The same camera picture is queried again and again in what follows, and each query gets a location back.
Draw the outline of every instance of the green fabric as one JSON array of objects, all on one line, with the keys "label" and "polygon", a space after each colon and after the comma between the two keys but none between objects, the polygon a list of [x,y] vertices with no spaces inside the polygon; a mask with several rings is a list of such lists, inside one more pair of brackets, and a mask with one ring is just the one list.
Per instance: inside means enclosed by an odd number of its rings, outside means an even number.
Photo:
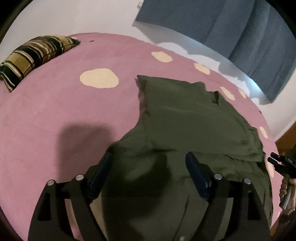
[{"label": "green fabric", "polygon": [[185,166],[192,151],[228,180],[249,178],[271,222],[271,183],[256,128],[219,92],[164,78],[138,76],[145,112],[110,147],[114,162],[103,188],[109,240],[189,240],[207,208]]}]

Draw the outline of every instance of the bed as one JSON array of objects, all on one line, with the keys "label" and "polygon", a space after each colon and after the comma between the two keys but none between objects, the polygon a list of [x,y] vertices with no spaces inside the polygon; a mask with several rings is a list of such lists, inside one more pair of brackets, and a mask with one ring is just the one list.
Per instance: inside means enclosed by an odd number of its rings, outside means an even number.
[{"label": "bed", "polygon": [[[32,71],[12,92],[0,83],[0,206],[23,240],[44,185],[71,180],[96,165],[137,123],[138,74],[220,91],[258,129],[266,159],[277,152],[266,120],[244,91],[174,52],[115,34],[75,34],[80,45]],[[266,161],[280,214],[282,177]]]}]

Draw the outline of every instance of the plaid pillow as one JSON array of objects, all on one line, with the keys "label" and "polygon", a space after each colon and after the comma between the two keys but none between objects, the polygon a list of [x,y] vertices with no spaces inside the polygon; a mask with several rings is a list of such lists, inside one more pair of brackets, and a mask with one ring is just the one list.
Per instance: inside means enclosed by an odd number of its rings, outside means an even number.
[{"label": "plaid pillow", "polygon": [[9,92],[33,69],[77,46],[80,41],[58,35],[40,36],[29,40],[14,50],[0,64],[0,80],[3,80]]}]

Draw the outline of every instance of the human hand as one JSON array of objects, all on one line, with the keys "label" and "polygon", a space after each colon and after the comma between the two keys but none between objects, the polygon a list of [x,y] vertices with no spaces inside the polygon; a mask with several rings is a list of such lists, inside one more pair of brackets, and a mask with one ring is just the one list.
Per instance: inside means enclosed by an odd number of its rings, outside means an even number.
[{"label": "human hand", "polygon": [[288,174],[286,174],[282,180],[281,189],[279,190],[279,197],[280,200],[282,200],[284,195],[287,194],[287,187],[289,183],[294,185],[294,187],[292,188],[292,193],[287,208],[282,212],[285,215],[289,215],[291,210],[295,210],[296,208],[296,179],[290,178]]}]

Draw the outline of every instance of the silver bolt head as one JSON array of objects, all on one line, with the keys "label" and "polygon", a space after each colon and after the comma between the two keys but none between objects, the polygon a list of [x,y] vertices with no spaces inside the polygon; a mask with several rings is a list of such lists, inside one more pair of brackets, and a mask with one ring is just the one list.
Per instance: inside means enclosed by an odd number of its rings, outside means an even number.
[{"label": "silver bolt head", "polygon": [[75,179],[76,179],[77,181],[80,181],[80,180],[82,180],[83,178],[84,178],[84,176],[83,176],[82,174],[79,174],[79,175],[76,176]]},{"label": "silver bolt head", "polygon": [[47,185],[48,185],[48,186],[52,186],[52,185],[54,185],[54,180],[51,179],[51,180],[47,181]]},{"label": "silver bolt head", "polygon": [[250,180],[250,179],[247,179],[247,178],[244,179],[244,182],[245,182],[246,184],[251,184],[251,183],[252,183],[251,180]]},{"label": "silver bolt head", "polygon": [[214,174],[214,178],[217,180],[221,180],[222,179],[222,175],[219,173]]}]

